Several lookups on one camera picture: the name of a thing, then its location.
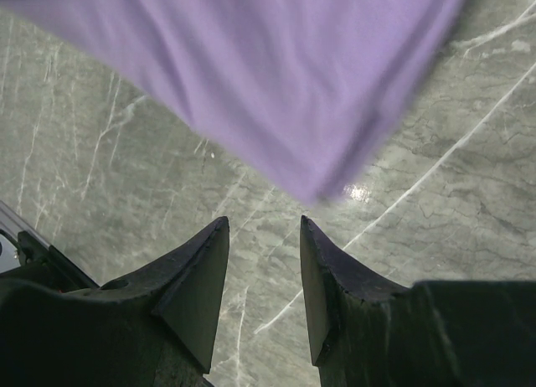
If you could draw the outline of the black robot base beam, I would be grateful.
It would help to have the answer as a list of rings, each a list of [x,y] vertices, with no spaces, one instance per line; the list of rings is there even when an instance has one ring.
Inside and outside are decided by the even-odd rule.
[[[1,230],[1,236],[14,248],[19,266],[1,270],[1,280],[31,281],[57,292],[98,289],[100,286],[54,246],[46,247],[28,231],[17,238]]]

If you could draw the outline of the purple t shirt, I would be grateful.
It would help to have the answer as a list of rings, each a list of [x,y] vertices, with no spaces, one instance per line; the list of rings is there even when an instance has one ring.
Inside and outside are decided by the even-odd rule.
[[[1,0],[305,204],[394,131],[466,0]]]

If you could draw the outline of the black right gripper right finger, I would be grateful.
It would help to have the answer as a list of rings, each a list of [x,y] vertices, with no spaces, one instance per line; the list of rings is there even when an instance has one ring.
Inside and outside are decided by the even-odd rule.
[[[532,386],[531,281],[381,276],[301,218],[312,364],[324,386]]]

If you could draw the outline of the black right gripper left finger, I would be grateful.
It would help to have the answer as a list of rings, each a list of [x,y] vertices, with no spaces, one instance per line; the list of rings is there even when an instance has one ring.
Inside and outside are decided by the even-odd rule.
[[[205,386],[229,221],[98,289],[1,280],[4,386]]]

